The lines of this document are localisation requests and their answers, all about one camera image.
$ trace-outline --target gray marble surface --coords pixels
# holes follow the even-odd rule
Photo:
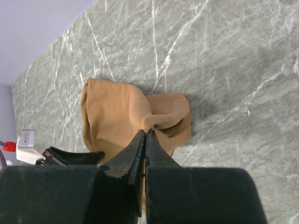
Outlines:
[[[188,95],[182,166],[246,169],[270,224],[299,224],[299,1],[97,1],[13,84],[36,148],[86,151],[88,77]]]

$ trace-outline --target cloth fold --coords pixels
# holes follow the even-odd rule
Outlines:
[[[188,99],[179,93],[145,96],[131,84],[89,78],[81,98],[83,140],[91,152],[103,151],[102,163],[125,148],[139,129],[154,129],[171,156],[191,136]]]

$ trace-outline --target white plastic part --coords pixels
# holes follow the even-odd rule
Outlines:
[[[18,137],[16,146],[16,157],[17,160],[35,165],[36,160],[44,158],[42,154],[33,148],[19,148],[21,137]]]

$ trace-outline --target lavender wall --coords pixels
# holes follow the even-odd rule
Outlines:
[[[0,85],[0,140],[15,142],[16,137],[11,87]],[[15,153],[2,152],[6,160],[10,160],[14,165],[20,164]]]
[[[12,84],[94,1],[0,0],[0,84]]]

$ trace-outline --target black object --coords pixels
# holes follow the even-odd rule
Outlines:
[[[46,159],[39,159],[36,165],[98,165],[104,158],[104,152],[70,153],[53,146],[43,152]]]
[[[107,163],[16,166],[0,173],[0,223],[136,224],[143,160],[149,224],[248,223],[266,219],[242,169],[182,168],[154,131],[139,131]]]

